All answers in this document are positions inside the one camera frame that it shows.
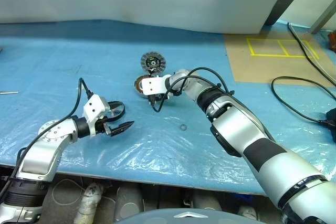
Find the cardboard sheet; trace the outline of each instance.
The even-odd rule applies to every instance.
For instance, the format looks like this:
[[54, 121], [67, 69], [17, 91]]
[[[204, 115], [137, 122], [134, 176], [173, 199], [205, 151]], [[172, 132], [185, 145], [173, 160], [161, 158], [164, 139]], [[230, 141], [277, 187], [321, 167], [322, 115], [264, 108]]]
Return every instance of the cardboard sheet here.
[[[299, 36], [318, 63], [336, 78], [335, 65], [311, 34], [302, 33]], [[262, 31], [257, 35], [225, 35], [224, 41], [235, 81], [269, 83], [278, 76], [295, 76], [332, 87], [307, 61], [290, 32]], [[303, 81], [279, 82], [309, 85]]]

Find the table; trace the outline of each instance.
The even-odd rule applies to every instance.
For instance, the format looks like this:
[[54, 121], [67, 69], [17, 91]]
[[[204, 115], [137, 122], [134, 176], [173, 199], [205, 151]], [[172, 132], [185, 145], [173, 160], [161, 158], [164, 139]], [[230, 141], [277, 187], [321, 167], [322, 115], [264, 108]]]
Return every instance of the table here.
[[[320, 34], [315, 36], [326, 46]], [[142, 54], [158, 51], [166, 58], [165, 73], [199, 66], [218, 71], [280, 144], [336, 180], [336, 144], [329, 130], [286, 109], [272, 95], [269, 84], [235, 82], [221, 34], [107, 20], [1, 24], [0, 46], [0, 87], [19, 91], [0, 96], [0, 164], [14, 165], [17, 151], [36, 136], [43, 123], [71, 110], [78, 78], [83, 77], [94, 93], [125, 103], [126, 114], [118, 123], [135, 123], [112, 138], [100, 134], [79, 139], [64, 151], [59, 172], [263, 194], [244, 160], [226, 154], [211, 135], [204, 113], [185, 95], [168, 100], [155, 113], [136, 94], [133, 83], [143, 74]], [[335, 62], [333, 53], [328, 54]], [[208, 73], [202, 75], [217, 81]], [[277, 90], [311, 116], [323, 118], [335, 107], [315, 87], [279, 84]], [[85, 102], [83, 95], [77, 115], [82, 115]], [[187, 125], [186, 131], [180, 129], [181, 124]]]

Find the blue plastic sheet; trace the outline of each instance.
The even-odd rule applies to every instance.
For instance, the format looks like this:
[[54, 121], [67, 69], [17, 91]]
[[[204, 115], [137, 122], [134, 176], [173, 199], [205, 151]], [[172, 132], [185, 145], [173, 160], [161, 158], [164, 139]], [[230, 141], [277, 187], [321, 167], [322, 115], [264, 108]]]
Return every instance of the blue plastic sheet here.
[[[323, 36], [316, 39], [324, 46]], [[211, 135], [204, 113], [185, 95], [173, 97], [155, 113], [136, 94], [133, 84], [143, 74], [142, 54], [158, 51], [167, 61], [165, 73], [199, 66], [218, 71], [280, 144], [336, 180], [336, 144], [329, 130], [287, 110], [269, 84], [236, 83], [223, 35], [112, 21], [2, 24], [0, 47], [0, 89], [19, 91], [0, 95], [1, 164], [14, 165], [17, 151], [42, 124], [71, 110], [78, 78], [83, 77], [94, 93], [125, 103], [126, 114], [118, 124], [135, 123], [112, 138], [100, 134], [68, 146], [60, 172], [263, 193], [244, 160], [226, 154]], [[328, 54], [335, 62], [334, 55]], [[202, 76], [217, 81], [211, 74], [202, 72]], [[315, 87], [277, 85], [277, 90], [290, 104], [316, 118], [324, 119], [336, 105]], [[85, 102], [83, 95], [78, 116]]]

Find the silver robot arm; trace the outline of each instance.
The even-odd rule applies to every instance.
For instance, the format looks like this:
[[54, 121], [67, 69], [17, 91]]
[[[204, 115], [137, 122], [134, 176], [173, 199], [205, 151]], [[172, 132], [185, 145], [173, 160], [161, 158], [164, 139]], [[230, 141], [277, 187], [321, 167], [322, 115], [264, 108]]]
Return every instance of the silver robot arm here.
[[[170, 95], [188, 70], [142, 80], [143, 93]], [[183, 90], [211, 121], [210, 131], [225, 151], [247, 162], [273, 204], [296, 223], [336, 223], [336, 183], [311, 164], [277, 144], [258, 118], [241, 102], [217, 86], [187, 79]]]
[[[11, 179], [4, 202], [0, 204], [0, 224], [35, 223], [39, 220], [44, 198], [52, 182], [64, 149], [85, 136], [105, 132], [116, 135], [132, 125], [127, 122], [115, 129], [107, 125], [107, 114], [113, 108], [97, 94], [93, 94], [83, 108], [83, 117], [73, 116], [51, 128], [29, 149], [18, 172]], [[39, 133], [56, 123], [49, 121]]]

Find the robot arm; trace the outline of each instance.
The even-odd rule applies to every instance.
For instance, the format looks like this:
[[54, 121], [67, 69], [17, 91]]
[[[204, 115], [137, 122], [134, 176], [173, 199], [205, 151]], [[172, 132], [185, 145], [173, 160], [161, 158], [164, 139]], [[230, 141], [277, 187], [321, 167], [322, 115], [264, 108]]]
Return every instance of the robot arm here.
[[[113, 115], [113, 111], [120, 106], [122, 110], [117, 116], [107, 117], [108, 113]], [[63, 150], [78, 138], [103, 132], [113, 136], [125, 131], [133, 122], [123, 123], [115, 129], [108, 126], [108, 122], [115, 121], [123, 114], [123, 103], [108, 103], [105, 98], [92, 94], [84, 105], [82, 118], [72, 116], [43, 134], [24, 156], [15, 176], [10, 178], [10, 186], [0, 205], [0, 224], [37, 222]], [[42, 125], [39, 134], [56, 122], [49, 121]]]
[[194, 78], [182, 86], [187, 75], [187, 70], [179, 70], [171, 76], [143, 79], [143, 93], [170, 90], [174, 95], [182, 87], [211, 121], [210, 131], [219, 144], [228, 154], [244, 158], [276, 207], [297, 223], [334, 223], [336, 184], [275, 143], [258, 118], [229, 93]]

